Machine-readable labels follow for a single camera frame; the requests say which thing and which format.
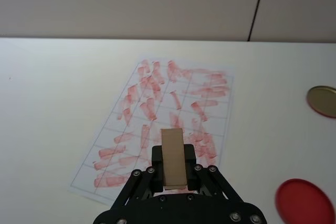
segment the gold lid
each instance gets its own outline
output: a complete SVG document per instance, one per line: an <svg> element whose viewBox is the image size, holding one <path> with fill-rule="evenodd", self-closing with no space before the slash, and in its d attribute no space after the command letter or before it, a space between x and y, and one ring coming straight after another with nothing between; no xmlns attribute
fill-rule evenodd
<svg viewBox="0 0 336 224"><path fill-rule="evenodd" d="M336 89L329 86L316 86L307 93L308 104L318 113L336 118Z"/></svg>

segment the paper sheet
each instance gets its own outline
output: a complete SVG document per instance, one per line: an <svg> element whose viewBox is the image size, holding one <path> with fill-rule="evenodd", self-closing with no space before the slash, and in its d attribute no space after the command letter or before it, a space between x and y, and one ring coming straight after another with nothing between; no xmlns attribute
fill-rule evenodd
<svg viewBox="0 0 336 224"><path fill-rule="evenodd" d="M70 191L112 205L134 169L151 165L160 129L181 127L197 162L219 165L232 103L232 70L140 60L71 180Z"/></svg>

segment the wooden block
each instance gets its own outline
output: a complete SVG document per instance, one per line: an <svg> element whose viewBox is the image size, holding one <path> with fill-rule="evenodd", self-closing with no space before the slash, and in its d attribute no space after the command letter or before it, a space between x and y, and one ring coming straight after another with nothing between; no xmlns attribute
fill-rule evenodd
<svg viewBox="0 0 336 224"><path fill-rule="evenodd" d="M183 189L187 185L182 129L161 129L164 188Z"/></svg>

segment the red circular lid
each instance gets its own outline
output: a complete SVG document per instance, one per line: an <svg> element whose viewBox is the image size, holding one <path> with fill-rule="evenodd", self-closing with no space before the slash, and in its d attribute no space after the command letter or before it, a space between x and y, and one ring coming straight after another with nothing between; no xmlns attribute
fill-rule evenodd
<svg viewBox="0 0 336 224"><path fill-rule="evenodd" d="M276 206L286 224L335 224L335 211L327 195L303 179L282 183Z"/></svg>

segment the white table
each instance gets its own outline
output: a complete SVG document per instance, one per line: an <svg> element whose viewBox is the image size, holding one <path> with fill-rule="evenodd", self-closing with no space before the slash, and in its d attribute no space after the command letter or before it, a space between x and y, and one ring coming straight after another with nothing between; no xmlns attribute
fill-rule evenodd
<svg viewBox="0 0 336 224"><path fill-rule="evenodd" d="M336 86L336 45L3 38L1 223L92 223L108 209L67 186L139 55L235 67L220 169L269 223L282 223L274 194L290 178L315 183L336 206L336 121L305 101L313 86Z"/></svg>

